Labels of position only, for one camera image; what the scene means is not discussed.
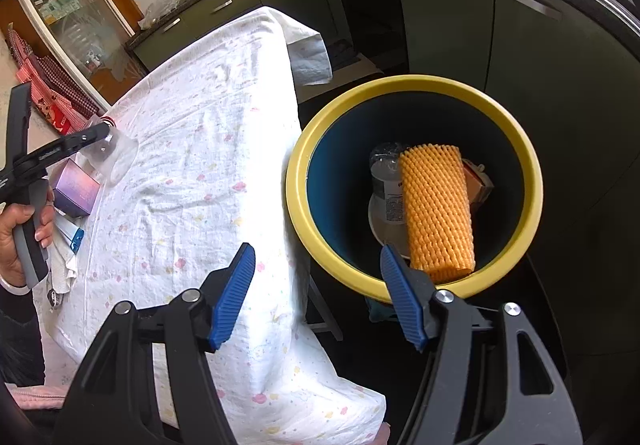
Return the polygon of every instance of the blue gripper pad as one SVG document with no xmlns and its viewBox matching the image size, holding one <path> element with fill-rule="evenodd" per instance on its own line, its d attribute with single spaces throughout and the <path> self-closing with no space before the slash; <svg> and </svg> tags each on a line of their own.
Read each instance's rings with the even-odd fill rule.
<svg viewBox="0 0 640 445">
<path fill-rule="evenodd" d="M 422 306 L 402 273 L 402 268 L 406 267 L 404 261 L 399 263 L 398 259 L 402 258 L 394 255 L 391 247 L 385 245 L 380 251 L 380 271 L 391 295 L 404 338 L 418 351 L 422 351 L 428 342 L 424 332 Z"/>
<path fill-rule="evenodd" d="M 213 320 L 209 343 L 214 349 L 220 349 L 222 343 L 229 340 L 231 332 L 236 325 L 236 319 L 240 313 L 242 302 L 246 296 L 249 285 L 254 277 L 255 250 L 251 245 L 246 245 L 239 258 L 234 259 L 235 266 L 231 271 L 229 280 L 213 308 Z"/>
</svg>

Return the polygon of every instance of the person's hand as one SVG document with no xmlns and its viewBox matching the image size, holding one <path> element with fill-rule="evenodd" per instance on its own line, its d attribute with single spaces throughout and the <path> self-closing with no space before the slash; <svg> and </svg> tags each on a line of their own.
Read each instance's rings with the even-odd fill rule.
<svg viewBox="0 0 640 445">
<path fill-rule="evenodd" d="M 386 421 L 383 421 L 380 429 L 378 429 L 378 434 L 376 434 L 376 437 L 373 438 L 373 441 L 369 443 L 369 445 L 386 445 L 390 436 L 391 427 Z"/>
<path fill-rule="evenodd" d="M 52 242 L 53 219 L 56 215 L 51 203 L 53 202 L 53 190 L 47 191 L 47 205 L 40 213 L 41 226 L 36 229 L 36 241 L 43 248 L 47 248 Z M 9 284 L 21 287 L 26 284 L 22 265 L 15 251 L 14 234 L 12 230 L 16 225 L 21 225 L 33 216 L 33 206 L 18 205 L 12 203 L 4 208 L 0 214 L 0 275 Z"/>
</svg>

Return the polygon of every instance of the plastic bag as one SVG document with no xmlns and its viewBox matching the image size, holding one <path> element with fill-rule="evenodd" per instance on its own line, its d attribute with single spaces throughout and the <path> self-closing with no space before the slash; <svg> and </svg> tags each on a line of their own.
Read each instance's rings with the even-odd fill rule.
<svg viewBox="0 0 640 445">
<path fill-rule="evenodd" d="M 185 0 L 156 0 L 153 1 L 145 11 L 145 17 L 138 21 L 138 25 L 147 30 L 151 28 L 158 19 L 178 8 Z"/>
</svg>

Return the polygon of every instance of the white tablecloth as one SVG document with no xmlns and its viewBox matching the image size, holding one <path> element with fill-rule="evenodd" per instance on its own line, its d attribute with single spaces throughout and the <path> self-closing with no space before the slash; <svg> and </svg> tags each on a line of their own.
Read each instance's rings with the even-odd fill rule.
<svg viewBox="0 0 640 445">
<path fill-rule="evenodd" d="M 385 398 L 339 378 L 303 322 L 308 255 L 284 198 L 300 135 L 294 79 L 330 77 L 319 34 L 261 8 L 172 57 L 113 107 L 140 149 L 120 183 L 101 187 L 79 276 L 62 307 L 44 316 L 75 361 L 115 303 L 166 303 L 227 266 L 246 241 L 256 251 L 254 280 L 231 339 L 209 355 L 236 439 L 372 440 Z M 175 425 L 164 350 L 155 351 L 161 417 Z"/>
</svg>

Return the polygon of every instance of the sleeve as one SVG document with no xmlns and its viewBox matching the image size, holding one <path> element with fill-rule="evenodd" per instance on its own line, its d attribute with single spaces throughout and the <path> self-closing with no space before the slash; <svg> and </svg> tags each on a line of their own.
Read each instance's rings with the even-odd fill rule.
<svg viewBox="0 0 640 445">
<path fill-rule="evenodd" d="M 33 293 L 0 287 L 0 380 L 18 387 L 44 384 L 44 356 Z"/>
</svg>

